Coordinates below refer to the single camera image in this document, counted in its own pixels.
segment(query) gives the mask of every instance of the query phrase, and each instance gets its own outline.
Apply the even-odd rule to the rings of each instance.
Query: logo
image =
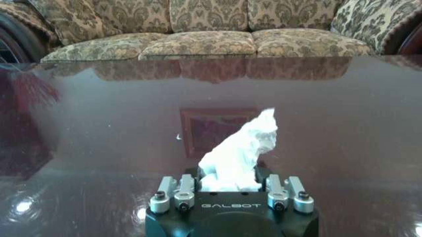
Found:
[[[202,204],[202,208],[258,208],[260,204]]]

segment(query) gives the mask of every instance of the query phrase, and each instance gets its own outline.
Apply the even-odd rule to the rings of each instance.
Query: crumpled tissue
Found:
[[[256,192],[262,187],[255,181],[258,157],[275,147],[276,124],[274,108],[262,111],[240,130],[208,152],[199,168],[202,192]]]

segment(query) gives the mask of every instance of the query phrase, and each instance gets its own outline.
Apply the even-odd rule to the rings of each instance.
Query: reflective tabletop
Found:
[[[319,233],[422,237],[422,56],[0,65],[0,236],[139,237],[179,178],[266,109],[259,163]]]

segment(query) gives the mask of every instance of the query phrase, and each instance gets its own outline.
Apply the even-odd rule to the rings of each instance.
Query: sofa cushion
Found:
[[[421,0],[346,0],[332,20],[331,31],[367,42],[378,54],[389,41],[399,46],[422,21]]]
[[[137,33],[93,39],[57,49],[41,62],[132,59],[150,42],[164,37],[166,35],[159,33]]]
[[[343,0],[248,0],[252,31],[275,28],[328,30]]]
[[[92,0],[95,11],[123,33],[168,33],[170,8],[167,0]]]
[[[251,57],[255,46],[251,33],[236,31],[184,32],[158,40],[139,59]]]
[[[186,31],[246,31],[247,0],[170,0],[171,27]]]
[[[274,29],[252,33],[258,57],[324,57],[373,54],[363,41],[318,29]]]
[[[92,0],[29,0],[64,45],[121,33],[97,17]]]

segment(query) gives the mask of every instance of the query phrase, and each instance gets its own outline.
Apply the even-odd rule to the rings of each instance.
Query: sofa armrest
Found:
[[[56,34],[32,7],[20,2],[0,1],[0,40],[16,62],[39,62],[59,46]]]
[[[331,31],[365,41],[378,54],[397,54],[421,21],[421,0],[344,0]]]

